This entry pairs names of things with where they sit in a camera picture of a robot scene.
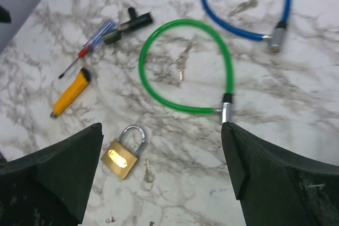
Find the brass padlock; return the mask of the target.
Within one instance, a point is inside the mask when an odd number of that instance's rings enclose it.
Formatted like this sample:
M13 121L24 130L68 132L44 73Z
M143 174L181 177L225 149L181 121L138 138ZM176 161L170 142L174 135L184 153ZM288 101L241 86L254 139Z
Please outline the brass padlock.
M141 142L135 152L129 151L123 144L122 139L126 134L136 129L141 134ZM133 166L138 160L143 146L146 144L147 137L145 130L139 125L129 125L120 133L117 139L114 139L104 152L101 160L121 180L125 180Z

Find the green lock small key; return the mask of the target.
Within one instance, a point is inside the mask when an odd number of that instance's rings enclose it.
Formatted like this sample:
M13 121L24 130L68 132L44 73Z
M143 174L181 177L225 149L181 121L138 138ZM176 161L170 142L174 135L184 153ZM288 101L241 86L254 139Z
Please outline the green lock small key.
M194 44L195 44L194 42L190 42L189 45L186 47L186 49L179 54L176 60L176 67L177 67L178 74L179 74L179 81L181 82L184 80L184 71L186 69L186 61L188 60L188 53L192 49Z

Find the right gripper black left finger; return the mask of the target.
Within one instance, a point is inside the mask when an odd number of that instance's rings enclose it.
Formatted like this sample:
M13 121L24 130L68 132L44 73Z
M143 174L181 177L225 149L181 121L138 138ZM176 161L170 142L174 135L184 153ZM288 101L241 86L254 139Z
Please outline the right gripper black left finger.
M44 149L1 158L1 225L80 225L103 142L92 124Z

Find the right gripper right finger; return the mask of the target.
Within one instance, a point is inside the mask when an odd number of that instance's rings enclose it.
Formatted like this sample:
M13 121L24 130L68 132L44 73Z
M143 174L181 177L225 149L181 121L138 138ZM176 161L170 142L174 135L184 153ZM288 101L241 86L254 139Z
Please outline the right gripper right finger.
M231 122L224 155L246 225L338 225L338 166L267 142Z

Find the small silver key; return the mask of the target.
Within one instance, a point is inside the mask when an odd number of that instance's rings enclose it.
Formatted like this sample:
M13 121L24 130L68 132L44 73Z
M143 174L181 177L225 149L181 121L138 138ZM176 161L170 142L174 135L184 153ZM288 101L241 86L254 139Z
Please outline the small silver key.
M240 3L233 11L229 13L229 17L234 16L235 14L245 11L249 8L255 8L258 5L258 0L247 0L245 2Z

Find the blue cable lock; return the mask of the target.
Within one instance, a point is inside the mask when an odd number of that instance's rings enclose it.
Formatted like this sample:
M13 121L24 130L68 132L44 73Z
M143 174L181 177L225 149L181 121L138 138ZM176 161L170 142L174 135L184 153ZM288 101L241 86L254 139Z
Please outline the blue cable lock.
M284 0L284 8L280 21L276 24L272 34L258 34L249 32L235 26L219 18L209 7L207 0L201 0L203 9L207 15L223 29L246 39L253 41L267 41L267 47L271 53L279 53L281 51L286 32L288 29L288 19L291 11L292 0Z

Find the padlock keys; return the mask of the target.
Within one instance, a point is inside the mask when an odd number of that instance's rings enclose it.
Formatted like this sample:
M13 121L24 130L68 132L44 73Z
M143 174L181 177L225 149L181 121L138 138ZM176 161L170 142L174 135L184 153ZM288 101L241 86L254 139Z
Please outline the padlock keys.
M150 191L153 188L153 182L155 180L155 175L153 174L150 168L150 161L148 158L145 159L146 170L144 174L144 178L141 181L141 189L143 191Z

